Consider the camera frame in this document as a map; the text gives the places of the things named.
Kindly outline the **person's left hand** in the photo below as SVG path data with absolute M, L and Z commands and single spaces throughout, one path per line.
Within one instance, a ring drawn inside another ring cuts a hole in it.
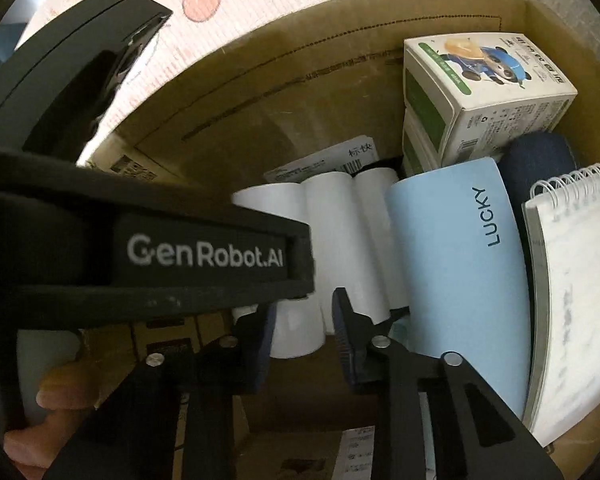
M 3 450 L 25 479 L 42 479 L 87 416 L 98 407 L 100 369 L 90 358 L 50 370 L 38 385 L 35 402 L 44 420 L 7 431 Z

